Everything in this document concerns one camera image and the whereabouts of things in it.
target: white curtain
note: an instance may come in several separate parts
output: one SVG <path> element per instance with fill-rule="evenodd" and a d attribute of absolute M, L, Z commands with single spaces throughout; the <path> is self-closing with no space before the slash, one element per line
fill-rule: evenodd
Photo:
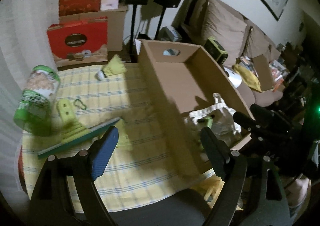
<path fill-rule="evenodd" d="M 29 200 L 18 175 L 22 130 L 12 119 L 31 69 L 55 69 L 46 30 L 59 22 L 58 1 L 0 1 L 0 191 L 24 221 Z"/>

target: table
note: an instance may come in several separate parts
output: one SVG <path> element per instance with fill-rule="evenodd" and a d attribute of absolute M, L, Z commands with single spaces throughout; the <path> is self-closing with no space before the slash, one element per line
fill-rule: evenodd
<path fill-rule="evenodd" d="M 94 182 L 110 212 L 160 201 L 214 174 L 210 170 L 196 178 L 179 176 L 166 147 L 166 137 L 155 116 L 139 64 L 126 64 L 126 68 L 127 73 L 111 76 L 104 81 L 94 78 L 101 69 L 97 65 L 59 72 L 61 86 L 57 100 L 80 98 L 88 106 L 86 111 L 75 110 L 82 124 L 90 127 L 116 116 L 122 116 L 125 120 L 133 151 L 116 148 L 103 176 Z M 61 126 L 56 108 L 53 109 L 52 123 L 55 130 Z M 44 160 L 37 159 L 37 152 L 55 143 L 52 138 L 23 133 L 23 170 L 29 197 L 44 164 Z M 58 153 L 57 157 L 73 156 L 90 145 L 91 141 L 86 141 Z M 73 179 L 67 179 L 75 211 L 83 213 Z"/>

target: green plastic container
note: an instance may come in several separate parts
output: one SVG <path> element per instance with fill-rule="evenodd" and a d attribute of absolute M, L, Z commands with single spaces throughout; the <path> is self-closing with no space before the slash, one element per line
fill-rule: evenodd
<path fill-rule="evenodd" d="M 51 135 L 51 110 L 60 86 L 58 74 L 45 65 L 32 69 L 14 115 L 20 128 L 35 136 Z"/>

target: box handle hole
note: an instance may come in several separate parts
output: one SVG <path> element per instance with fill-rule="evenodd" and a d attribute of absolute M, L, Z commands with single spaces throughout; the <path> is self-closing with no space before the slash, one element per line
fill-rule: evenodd
<path fill-rule="evenodd" d="M 178 56 L 180 54 L 180 50 L 178 49 L 167 49 L 163 51 L 164 56 Z"/>

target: pillow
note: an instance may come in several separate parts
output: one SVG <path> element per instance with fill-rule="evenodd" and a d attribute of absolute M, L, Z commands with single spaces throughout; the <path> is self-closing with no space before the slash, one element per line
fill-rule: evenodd
<path fill-rule="evenodd" d="M 273 41 L 267 35 L 264 35 L 264 38 L 270 43 L 270 45 L 269 45 L 270 61 L 269 62 L 271 62 L 273 60 L 278 60 L 281 53 L 277 50 L 275 43 L 273 43 Z"/>
<path fill-rule="evenodd" d="M 249 58 L 264 55 L 269 59 L 269 45 L 270 43 L 265 39 L 263 32 L 259 28 L 253 26 L 250 29 L 244 54 Z"/>
<path fill-rule="evenodd" d="M 230 12 L 233 16 L 235 16 L 236 18 L 240 19 L 241 21 L 244 21 L 243 16 L 241 15 L 241 13 L 239 13 L 238 11 L 236 11 L 234 8 L 231 8 L 228 4 L 225 4 L 223 1 L 221 0 L 216 0 L 221 6 L 223 6 L 223 8 L 225 8 L 228 12 Z"/>
<path fill-rule="evenodd" d="M 207 10 L 208 0 L 198 0 L 190 17 L 189 26 L 197 33 L 201 33 L 204 16 Z"/>
<path fill-rule="evenodd" d="M 202 45 L 209 37 L 215 37 L 229 55 L 224 65 L 232 66 L 239 57 L 246 26 L 217 0 L 209 0 L 201 31 Z"/>

